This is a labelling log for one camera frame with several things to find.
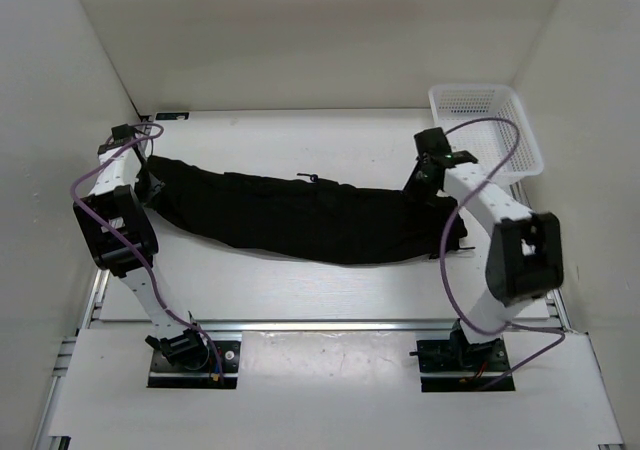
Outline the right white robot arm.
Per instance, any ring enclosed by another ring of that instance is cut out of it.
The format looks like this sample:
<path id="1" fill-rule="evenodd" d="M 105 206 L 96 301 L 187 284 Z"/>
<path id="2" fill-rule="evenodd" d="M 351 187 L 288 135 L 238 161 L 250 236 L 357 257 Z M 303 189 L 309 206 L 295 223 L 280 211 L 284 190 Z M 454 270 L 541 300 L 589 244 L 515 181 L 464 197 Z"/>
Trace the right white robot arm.
<path id="1" fill-rule="evenodd" d="M 428 198 L 444 192 L 457 202 L 440 238 L 440 271 L 463 334 L 450 343 L 449 357 L 470 370 L 484 359 L 484 343 L 499 338 L 524 308 L 563 283 L 560 221 L 514 200 L 493 181 L 497 171 L 487 173 L 470 152 L 453 150 L 442 128 L 423 130 L 414 142 L 417 162 L 405 190 Z M 455 301 L 445 264 L 449 233 L 462 209 L 490 237 L 485 289 L 468 312 Z"/>

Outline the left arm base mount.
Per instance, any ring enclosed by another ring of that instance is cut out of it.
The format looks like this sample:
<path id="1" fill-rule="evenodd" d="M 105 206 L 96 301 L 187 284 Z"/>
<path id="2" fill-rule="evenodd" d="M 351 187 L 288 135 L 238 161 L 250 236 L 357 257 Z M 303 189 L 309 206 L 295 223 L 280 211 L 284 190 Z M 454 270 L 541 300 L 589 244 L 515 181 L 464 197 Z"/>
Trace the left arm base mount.
<path id="1" fill-rule="evenodd" d="M 210 389 L 235 390 L 237 388 L 241 360 L 241 340 L 217 340 L 214 342 L 222 367 L 212 353 L 211 346 L 203 343 L 195 347 L 182 345 L 179 359 L 168 360 L 161 351 L 157 338 L 147 336 L 145 342 L 153 349 L 147 387 L 153 389 Z"/>

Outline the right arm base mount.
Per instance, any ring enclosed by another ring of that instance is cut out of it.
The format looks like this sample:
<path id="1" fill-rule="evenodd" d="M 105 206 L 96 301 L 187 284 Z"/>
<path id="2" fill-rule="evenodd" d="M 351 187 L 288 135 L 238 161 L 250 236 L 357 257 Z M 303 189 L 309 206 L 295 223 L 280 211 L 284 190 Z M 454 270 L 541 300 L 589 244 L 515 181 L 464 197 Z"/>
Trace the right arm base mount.
<path id="1" fill-rule="evenodd" d="M 423 393 L 516 390 L 502 337 L 471 344 L 461 329 L 453 329 L 447 338 L 417 340 L 409 355 L 417 359 Z"/>

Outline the black trousers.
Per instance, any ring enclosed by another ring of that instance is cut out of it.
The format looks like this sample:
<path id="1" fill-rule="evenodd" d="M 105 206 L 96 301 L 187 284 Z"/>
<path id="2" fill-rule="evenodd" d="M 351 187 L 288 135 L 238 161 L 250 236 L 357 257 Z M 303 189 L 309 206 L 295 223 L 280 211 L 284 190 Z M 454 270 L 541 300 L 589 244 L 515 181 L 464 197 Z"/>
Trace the black trousers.
<path id="1" fill-rule="evenodd" d="M 149 208 L 179 229 L 236 249 L 330 264 L 434 256 L 457 206 L 451 197 L 419 201 L 326 179 L 218 174 L 157 155 L 147 168 L 163 184 Z"/>

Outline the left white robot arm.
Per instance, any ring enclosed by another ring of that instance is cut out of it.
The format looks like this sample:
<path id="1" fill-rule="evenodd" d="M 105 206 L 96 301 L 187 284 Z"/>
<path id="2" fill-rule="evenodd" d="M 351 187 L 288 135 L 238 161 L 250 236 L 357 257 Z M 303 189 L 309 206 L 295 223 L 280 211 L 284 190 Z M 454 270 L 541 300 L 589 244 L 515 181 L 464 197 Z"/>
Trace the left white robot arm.
<path id="1" fill-rule="evenodd" d="M 70 187 L 73 212 L 96 266 L 136 297 L 152 323 L 146 342 L 172 365 L 195 371 L 212 359 L 211 345 L 187 312 L 161 292 L 154 270 L 159 243 L 143 208 L 162 184 L 148 170 L 148 148 L 164 128 L 123 124 L 99 146 L 98 166 Z"/>

